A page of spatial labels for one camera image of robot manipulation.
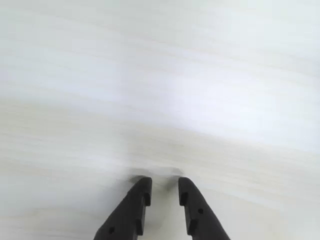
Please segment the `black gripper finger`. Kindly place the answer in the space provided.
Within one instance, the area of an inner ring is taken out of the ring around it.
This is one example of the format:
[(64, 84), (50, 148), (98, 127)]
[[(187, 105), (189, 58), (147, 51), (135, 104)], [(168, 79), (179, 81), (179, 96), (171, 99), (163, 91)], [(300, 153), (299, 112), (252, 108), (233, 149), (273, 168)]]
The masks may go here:
[(229, 236), (197, 186), (178, 179), (179, 205), (184, 207), (186, 231), (193, 240), (228, 240)]
[(102, 226), (95, 240), (136, 240), (144, 233), (146, 207), (151, 205), (152, 178), (141, 177)]

